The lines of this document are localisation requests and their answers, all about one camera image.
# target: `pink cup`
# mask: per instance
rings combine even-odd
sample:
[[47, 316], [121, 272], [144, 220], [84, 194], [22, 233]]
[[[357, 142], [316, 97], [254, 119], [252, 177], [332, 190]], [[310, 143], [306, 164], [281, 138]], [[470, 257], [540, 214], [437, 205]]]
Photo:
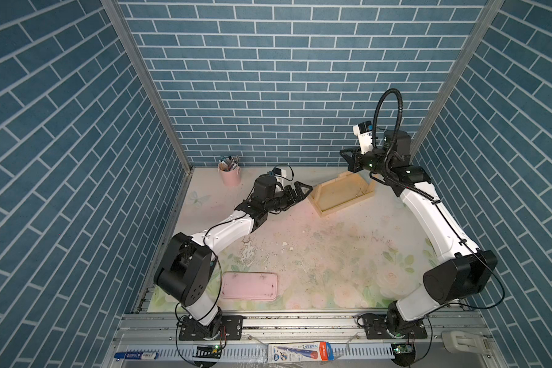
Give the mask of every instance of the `pink cup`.
[[226, 187], [236, 187], [241, 184], [241, 167], [237, 166], [231, 171], [222, 171], [220, 168], [217, 168], [217, 170]]

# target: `marker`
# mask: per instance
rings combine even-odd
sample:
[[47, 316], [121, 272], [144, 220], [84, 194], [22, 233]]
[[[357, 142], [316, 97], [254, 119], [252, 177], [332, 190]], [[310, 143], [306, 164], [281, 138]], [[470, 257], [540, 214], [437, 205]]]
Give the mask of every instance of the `marker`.
[[126, 360], [154, 360], [158, 358], [158, 352], [145, 352], [145, 351], [126, 351], [124, 353], [115, 353], [115, 359]]
[[276, 348], [281, 349], [281, 350], [293, 351], [295, 353], [299, 353], [302, 356], [305, 356], [305, 357], [308, 357], [308, 358], [311, 358], [311, 359], [317, 359], [319, 357], [319, 353], [317, 353], [314, 350], [295, 349], [293, 347], [284, 347], [284, 346], [277, 346]]

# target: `blue brick wallpaper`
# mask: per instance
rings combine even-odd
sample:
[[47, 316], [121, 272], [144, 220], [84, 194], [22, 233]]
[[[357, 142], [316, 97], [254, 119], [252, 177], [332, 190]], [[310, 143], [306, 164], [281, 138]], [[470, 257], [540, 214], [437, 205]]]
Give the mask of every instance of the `blue brick wallpaper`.
[[183, 175], [99, 0], [0, 0], [0, 367], [102, 362]]
[[552, 0], [505, 1], [417, 160], [499, 257], [483, 315], [507, 363], [552, 367]]
[[[414, 134], [485, 2], [121, 0], [198, 166], [226, 153], [336, 166], [357, 144], [350, 124], [372, 119], [392, 86]], [[388, 101], [382, 126], [396, 116]]]

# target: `toothpaste box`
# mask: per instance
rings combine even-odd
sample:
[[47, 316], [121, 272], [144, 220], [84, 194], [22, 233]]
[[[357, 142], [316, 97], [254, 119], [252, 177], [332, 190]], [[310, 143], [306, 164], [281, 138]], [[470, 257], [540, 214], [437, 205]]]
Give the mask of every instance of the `toothpaste box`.
[[326, 342], [269, 344], [268, 363], [316, 362], [333, 360], [333, 350]]

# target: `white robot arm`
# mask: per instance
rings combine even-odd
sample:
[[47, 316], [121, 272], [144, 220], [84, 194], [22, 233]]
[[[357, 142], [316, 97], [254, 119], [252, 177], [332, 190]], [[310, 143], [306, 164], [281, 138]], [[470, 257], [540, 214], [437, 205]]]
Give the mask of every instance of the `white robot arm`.
[[[497, 259], [491, 251], [481, 251], [456, 223], [440, 201], [431, 178], [410, 163], [411, 137], [400, 131], [402, 98], [390, 89], [378, 102], [374, 126], [383, 100], [397, 94], [399, 113], [394, 131], [385, 131], [383, 147], [375, 144], [370, 122], [354, 127], [360, 147], [341, 150], [348, 171], [368, 170], [370, 177], [390, 186], [394, 194], [412, 210], [430, 239], [439, 266], [427, 271], [421, 285], [408, 296], [389, 305], [386, 325], [392, 335], [405, 335], [427, 314], [442, 305], [483, 290]], [[382, 174], [384, 180], [374, 176]], [[163, 255], [155, 283], [172, 295], [190, 313], [201, 335], [213, 337], [221, 324], [221, 309], [204, 290], [216, 264], [216, 257], [236, 239], [262, 225], [268, 213], [285, 211], [309, 195], [312, 187], [294, 183], [282, 186], [273, 175], [262, 175], [254, 183], [250, 198], [220, 224], [192, 236], [176, 234]]]
[[[393, 130], [385, 129], [379, 148], [377, 118], [390, 94], [397, 96], [397, 121]], [[339, 151], [349, 171], [368, 170], [370, 178], [393, 189], [419, 220], [437, 255], [439, 266], [425, 272], [419, 288], [389, 305], [387, 328], [393, 335], [408, 333], [414, 323], [442, 305], [482, 291], [497, 265], [493, 252], [481, 251], [458, 226], [425, 170], [411, 165], [411, 136], [399, 130], [402, 114], [401, 93], [391, 88], [379, 100], [372, 123], [365, 121], [353, 127], [360, 146]], [[383, 180], [375, 174], [382, 175]]]
[[192, 236], [177, 233], [163, 254], [154, 282], [180, 302], [200, 335], [216, 336], [221, 324], [218, 296], [213, 301], [204, 292], [217, 264], [217, 254], [254, 232], [269, 213], [287, 211], [312, 191], [311, 186], [298, 181], [294, 188], [283, 186], [282, 175], [278, 174], [260, 175], [248, 198], [229, 217]]

